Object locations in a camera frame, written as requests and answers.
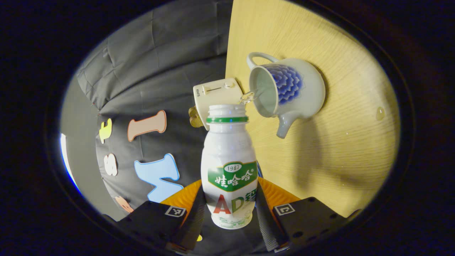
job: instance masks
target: orange part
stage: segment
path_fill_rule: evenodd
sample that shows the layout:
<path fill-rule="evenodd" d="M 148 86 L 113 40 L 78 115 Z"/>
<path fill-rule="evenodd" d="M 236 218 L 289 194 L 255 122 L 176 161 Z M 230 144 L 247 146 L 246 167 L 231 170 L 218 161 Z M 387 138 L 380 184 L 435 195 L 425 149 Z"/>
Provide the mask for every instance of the orange part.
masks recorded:
<path fill-rule="evenodd" d="M 187 220 L 188 214 L 193 207 L 194 199 L 196 198 L 197 192 L 201 187 L 202 181 L 195 181 L 177 193 L 171 195 L 167 199 L 161 202 L 164 205 L 172 205 L 176 207 L 181 207 L 187 209 L 185 218 L 182 221 L 182 224 Z"/>
<path fill-rule="evenodd" d="M 273 208 L 277 205 L 289 204 L 292 202 L 299 201 L 300 198 L 282 189 L 281 187 L 273 184 L 272 182 L 258 177 L 258 182 L 261 185 L 262 191 L 264 192 L 265 200 L 268 208 L 272 213 L 273 219 L 278 223 L 275 214 L 273 214 Z"/>

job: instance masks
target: teapot handle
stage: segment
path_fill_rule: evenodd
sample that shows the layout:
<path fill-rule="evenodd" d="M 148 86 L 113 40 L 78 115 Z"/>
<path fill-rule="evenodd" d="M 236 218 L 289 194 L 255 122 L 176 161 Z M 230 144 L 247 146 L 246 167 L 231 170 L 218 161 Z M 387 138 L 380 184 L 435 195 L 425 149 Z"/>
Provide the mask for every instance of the teapot handle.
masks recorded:
<path fill-rule="evenodd" d="M 247 56 L 247 64 L 248 64 L 248 67 L 250 69 L 253 69 L 255 66 L 257 66 L 257 64 L 253 61 L 254 57 L 262 57 L 264 59 L 268 59 L 271 62 L 277 62 L 278 61 L 277 58 L 275 58 L 275 57 L 273 57 L 273 56 L 271 56 L 269 54 L 265 54 L 265 53 L 262 53 L 262 52 L 251 52 Z"/>

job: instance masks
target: white bottle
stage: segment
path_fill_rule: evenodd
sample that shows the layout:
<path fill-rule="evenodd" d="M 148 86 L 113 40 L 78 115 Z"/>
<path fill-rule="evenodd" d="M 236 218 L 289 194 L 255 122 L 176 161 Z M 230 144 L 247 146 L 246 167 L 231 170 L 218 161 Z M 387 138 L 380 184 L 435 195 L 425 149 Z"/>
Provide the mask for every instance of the white bottle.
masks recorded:
<path fill-rule="evenodd" d="M 210 131 L 201 160 L 202 189 L 213 222 L 224 229 L 242 228 L 253 215 L 258 166 L 245 129 L 247 122 L 243 104 L 209 107 Z"/>

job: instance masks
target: foam letter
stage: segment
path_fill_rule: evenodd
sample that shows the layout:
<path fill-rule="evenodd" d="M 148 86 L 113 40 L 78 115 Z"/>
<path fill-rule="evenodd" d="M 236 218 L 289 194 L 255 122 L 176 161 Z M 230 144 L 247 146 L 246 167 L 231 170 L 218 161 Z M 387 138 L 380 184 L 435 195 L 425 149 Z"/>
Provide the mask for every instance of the foam letter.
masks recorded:
<path fill-rule="evenodd" d="M 104 122 L 101 123 L 100 140 L 101 140 L 102 144 L 104 144 L 105 139 L 107 139 L 111 136 L 111 133 L 112 133 L 112 120 L 108 119 L 106 126 L 104 126 Z"/>
<path fill-rule="evenodd" d="M 161 203 L 183 189 L 182 185 L 162 180 L 163 178 L 178 180 L 180 177 L 174 156 L 171 154 L 165 154 L 163 159 L 155 162 L 140 163 L 135 161 L 134 169 L 140 179 L 155 186 L 147 195 L 150 201 Z"/>
<path fill-rule="evenodd" d="M 114 154 L 109 154 L 104 157 L 104 170 L 107 175 L 117 175 L 117 163 Z"/>
<path fill-rule="evenodd" d="M 131 213 L 133 212 L 133 208 L 131 208 L 130 204 L 121 196 L 116 196 L 115 200 L 117 203 L 127 212 Z"/>
<path fill-rule="evenodd" d="M 149 133 L 153 131 L 158 131 L 159 133 L 163 133 L 166 131 L 167 121 L 166 121 L 166 112 L 164 110 L 160 110 L 156 115 L 136 121 L 131 120 L 128 124 L 128 141 L 133 141 L 134 138 L 138 135 Z"/>

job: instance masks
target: teapot spout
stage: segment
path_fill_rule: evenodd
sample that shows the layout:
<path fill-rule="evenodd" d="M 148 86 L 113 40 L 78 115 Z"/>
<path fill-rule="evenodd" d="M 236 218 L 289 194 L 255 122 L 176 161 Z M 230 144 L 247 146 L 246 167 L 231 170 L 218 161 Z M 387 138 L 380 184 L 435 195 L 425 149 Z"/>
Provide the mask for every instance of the teapot spout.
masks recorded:
<path fill-rule="evenodd" d="M 297 111 L 289 111 L 284 114 L 278 115 L 280 124 L 278 126 L 277 136 L 279 138 L 286 137 L 288 134 L 289 128 L 291 128 L 292 123 L 300 116 L 300 113 Z"/>

